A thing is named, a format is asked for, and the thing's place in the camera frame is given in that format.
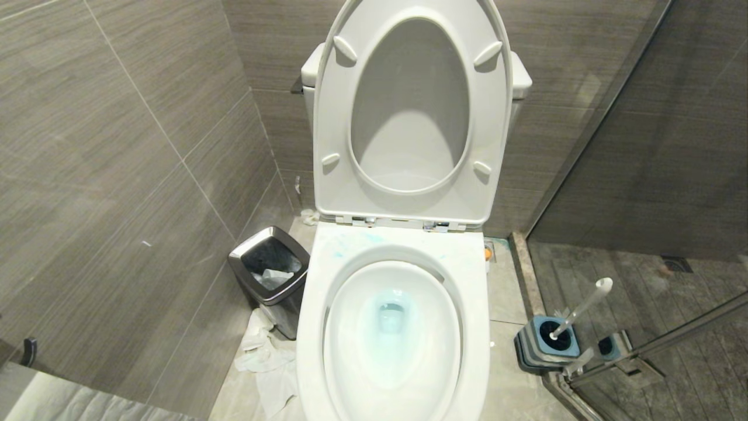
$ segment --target trash can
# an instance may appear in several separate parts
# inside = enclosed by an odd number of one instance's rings
[[[256,233],[228,257],[253,307],[259,305],[278,331],[296,339],[309,253],[277,226]]]

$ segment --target toilet bowl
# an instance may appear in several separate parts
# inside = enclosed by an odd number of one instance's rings
[[[306,417],[477,420],[489,369],[480,227],[518,91],[499,14],[490,0],[350,0],[313,56],[302,74],[321,222],[298,325]]]

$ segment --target toilet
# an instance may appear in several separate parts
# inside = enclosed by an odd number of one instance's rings
[[[301,70],[320,222],[297,335],[309,421],[474,421],[482,224],[532,81],[490,0],[348,0]]]

